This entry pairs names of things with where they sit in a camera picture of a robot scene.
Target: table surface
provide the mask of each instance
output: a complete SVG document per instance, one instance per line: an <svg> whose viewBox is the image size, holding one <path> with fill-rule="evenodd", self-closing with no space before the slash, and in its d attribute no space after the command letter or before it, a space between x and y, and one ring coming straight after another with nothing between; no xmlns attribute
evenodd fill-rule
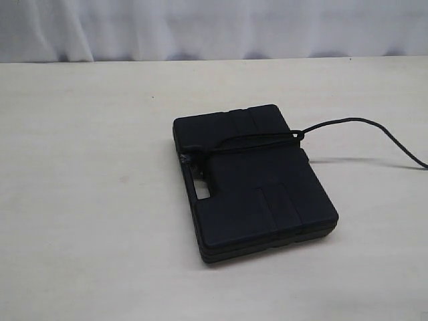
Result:
<svg viewBox="0 0 428 321"><path fill-rule="evenodd" d="M172 122L270 103L428 160L428 57L0 65L1 319L419 321L428 173L366 124L302 142L328 237L201 261Z"/></svg>

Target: white backdrop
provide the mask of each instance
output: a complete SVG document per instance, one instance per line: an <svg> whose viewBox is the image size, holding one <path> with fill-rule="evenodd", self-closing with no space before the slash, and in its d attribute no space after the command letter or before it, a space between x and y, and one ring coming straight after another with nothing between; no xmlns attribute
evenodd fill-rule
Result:
<svg viewBox="0 0 428 321"><path fill-rule="evenodd" d="M423 54L426 0L0 1L0 62Z"/></svg>

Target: white table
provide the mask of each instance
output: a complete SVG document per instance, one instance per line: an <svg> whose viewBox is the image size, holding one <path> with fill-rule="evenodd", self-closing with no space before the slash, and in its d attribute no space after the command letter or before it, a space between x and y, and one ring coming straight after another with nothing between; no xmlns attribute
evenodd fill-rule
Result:
<svg viewBox="0 0 428 321"><path fill-rule="evenodd" d="M327 238L202 263L172 122L268 103L428 161L428 57L0 65L0 319L419 321L428 173L365 124L302 143Z"/></svg>

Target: white curtain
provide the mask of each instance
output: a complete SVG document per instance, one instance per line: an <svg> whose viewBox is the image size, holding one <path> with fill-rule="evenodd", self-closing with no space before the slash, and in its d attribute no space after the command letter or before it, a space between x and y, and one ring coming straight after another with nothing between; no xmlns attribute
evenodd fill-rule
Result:
<svg viewBox="0 0 428 321"><path fill-rule="evenodd" d="M0 62L426 54L427 0L0 1Z"/></svg>

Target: black plastic case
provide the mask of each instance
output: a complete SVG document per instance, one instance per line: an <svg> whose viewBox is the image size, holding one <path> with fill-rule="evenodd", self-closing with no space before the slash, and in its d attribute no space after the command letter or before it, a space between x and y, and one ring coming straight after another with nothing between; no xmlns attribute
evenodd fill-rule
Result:
<svg viewBox="0 0 428 321"><path fill-rule="evenodd" d="M249 140L257 143L257 138L228 138L289 131L275 105L174 121L175 146L204 262L323 237L336 227L338 214L299 142L204 156L222 141L231 148ZM207 199L197 198L193 175L199 173L210 192Z"/></svg>

